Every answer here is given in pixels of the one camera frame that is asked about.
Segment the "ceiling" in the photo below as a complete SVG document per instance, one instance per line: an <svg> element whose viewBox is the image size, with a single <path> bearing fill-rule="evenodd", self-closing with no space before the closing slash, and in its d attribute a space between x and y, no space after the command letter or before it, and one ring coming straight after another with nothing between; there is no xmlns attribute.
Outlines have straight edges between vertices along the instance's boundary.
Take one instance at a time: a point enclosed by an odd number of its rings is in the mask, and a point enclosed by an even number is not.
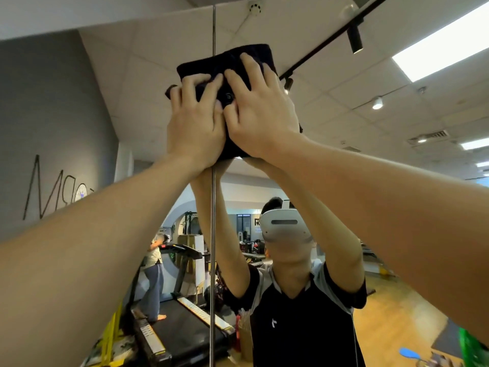
<svg viewBox="0 0 489 367"><path fill-rule="evenodd" d="M334 147L402 162L457 178L482 176L474 162L489 151L457 144L489 136L489 49L411 83L391 57L487 0L387 0L359 26L364 49L352 55L337 38L299 67L290 96L305 134ZM279 73L343 26L352 0L262 0L217 7L217 52L268 43ZM212 8L81 30L101 93L121 141L135 159L165 153L171 116L164 96L176 67L212 55ZM418 91L426 87L424 94ZM384 95L384 107L370 100ZM445 141L415 147L406 140L445 129ZM236 160L232 173L265 176Z"/></svg>

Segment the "black t-shirt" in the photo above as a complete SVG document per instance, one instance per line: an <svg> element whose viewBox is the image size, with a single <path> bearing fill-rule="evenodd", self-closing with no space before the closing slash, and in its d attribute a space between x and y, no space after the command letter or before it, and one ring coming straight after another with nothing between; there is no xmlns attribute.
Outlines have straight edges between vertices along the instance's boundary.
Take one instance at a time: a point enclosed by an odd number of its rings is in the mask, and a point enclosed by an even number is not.
<svg viewBox="0 0 489 367"><path fill-rule="evenodd" d="M229 290L226 303L250 311L253 364L364 367L355 334L353 308L367 301L365 281L350 294L331 279L326 264L312 265L310 282L294 299L282 293L272 266L248 265L250 284L241 299Z"/></svg>

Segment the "black hair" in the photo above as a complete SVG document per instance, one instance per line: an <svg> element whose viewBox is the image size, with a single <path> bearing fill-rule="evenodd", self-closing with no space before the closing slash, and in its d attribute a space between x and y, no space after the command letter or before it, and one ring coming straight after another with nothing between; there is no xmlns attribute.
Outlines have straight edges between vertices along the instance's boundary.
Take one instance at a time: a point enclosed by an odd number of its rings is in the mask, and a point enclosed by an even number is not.
<svg viewBox="0 0 489 367"><path fill-rule="evenodd" d="M276 208L282 208L283 202L283 199L281 199L280 197L271 198L270 201L265 203L265 205L263 206L262 215L265 214L267 211L274 210ZM290 203L289 208L295 208L292 202Z"/></svg>

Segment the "bare foot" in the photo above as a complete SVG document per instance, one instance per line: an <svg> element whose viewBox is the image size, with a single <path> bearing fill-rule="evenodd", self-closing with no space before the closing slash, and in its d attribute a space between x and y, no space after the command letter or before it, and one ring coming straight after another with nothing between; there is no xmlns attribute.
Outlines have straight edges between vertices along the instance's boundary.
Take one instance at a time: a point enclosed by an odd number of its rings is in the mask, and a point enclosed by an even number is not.
<svg viewBox="0 0 489 367"><path fill-rule="evenodd" d="M132 311L134 316L139 320L145 320L147 318L147 316L143 312L141 312L139 308L134 308Z"/></svg>

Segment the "treadmill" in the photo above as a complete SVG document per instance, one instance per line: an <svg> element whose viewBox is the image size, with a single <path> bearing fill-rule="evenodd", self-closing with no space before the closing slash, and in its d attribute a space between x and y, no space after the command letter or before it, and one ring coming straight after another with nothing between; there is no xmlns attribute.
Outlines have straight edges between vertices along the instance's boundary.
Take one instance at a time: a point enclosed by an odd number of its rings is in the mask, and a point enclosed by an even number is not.
<svg viewBox="0 0 489 367"><path fill-rule="evenodd" d="M166 319L150 324L133 318L136 339L151 367L199 365L209 358L210 315L180 295L189 259L202 259L199 251L180 244L162 245L162 253L182 255L173 293L160 302L160 314ZM134 302L139 270L134 277L128 309ZM227 356L236 337L233 326L216 315L216 358Z"/></svg>

